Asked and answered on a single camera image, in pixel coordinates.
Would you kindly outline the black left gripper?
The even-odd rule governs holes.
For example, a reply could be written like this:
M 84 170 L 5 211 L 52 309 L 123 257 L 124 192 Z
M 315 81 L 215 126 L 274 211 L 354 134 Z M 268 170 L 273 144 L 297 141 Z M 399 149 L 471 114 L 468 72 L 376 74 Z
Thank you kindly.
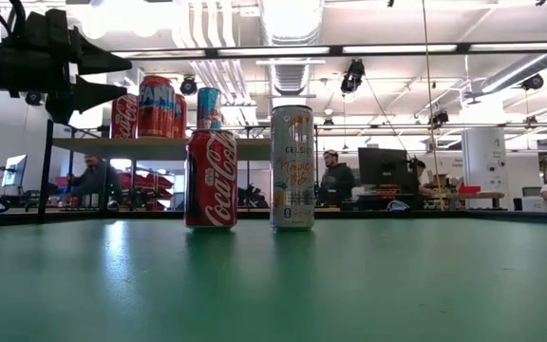
M 62 9 L 31 12 L 19 32 L 19 46 L 23 51 L 19 91 L 46 94 L 47 112 L 56 124 L 68 124 L 75 111 L 84 113 L 127 93 L 125 87 L 90 83 L 80 76 L 71 80 L 71 64 L 77 64 L 80 75 L 90 75 L 129 70 L 132 63 L 69 29 Z

